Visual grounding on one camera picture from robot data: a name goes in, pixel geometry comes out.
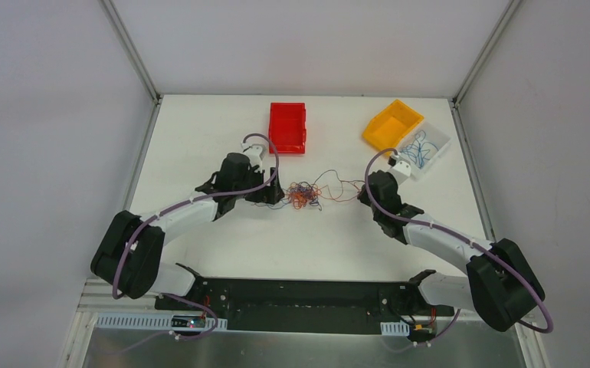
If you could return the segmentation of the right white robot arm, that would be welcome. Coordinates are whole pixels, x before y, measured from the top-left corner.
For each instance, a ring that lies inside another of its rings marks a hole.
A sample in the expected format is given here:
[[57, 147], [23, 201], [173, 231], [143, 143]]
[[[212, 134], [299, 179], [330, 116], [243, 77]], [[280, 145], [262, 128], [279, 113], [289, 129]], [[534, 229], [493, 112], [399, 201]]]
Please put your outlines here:
[[460, 277], [449, 277], [430, 271], [417, 280], [416, 287], [405, 293], [411, 312], [424, 314], [436, 304], [468, 309], [489, 327], [505, 332], [514, 324], [530, 327], [524, 317], [539, 308], [546, 326], [535, 330], [553, 332], [545, 291], [514, 241], [504, 238], [489, 243], [437, 222], [401, 200], [392, 171], [366, 172], [364, 179], [359, 201], [370, 207], [385, 235], [430, 252], [462, 272]]

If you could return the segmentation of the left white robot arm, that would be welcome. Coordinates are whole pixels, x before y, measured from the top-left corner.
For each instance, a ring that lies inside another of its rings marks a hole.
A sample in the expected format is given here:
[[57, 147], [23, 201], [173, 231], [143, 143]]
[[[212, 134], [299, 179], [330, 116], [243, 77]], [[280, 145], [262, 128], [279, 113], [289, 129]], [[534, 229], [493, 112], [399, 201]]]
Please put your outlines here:
[[116, 299], [174, 294], [184, 309], [198, 308], [204, 290], [195, 284], [196, 273], [182, 264], [163, 262], [164, 247], [188, 231], [220, 219], [239, 199], [279, 202], [284, 197], [279, 167], [265, 170], [262, 161], [260, 153], [229, 153], [220, 169], [185, 199], [145, 215], [118, 212], [91, 260], [91, 272], [111, 285]]

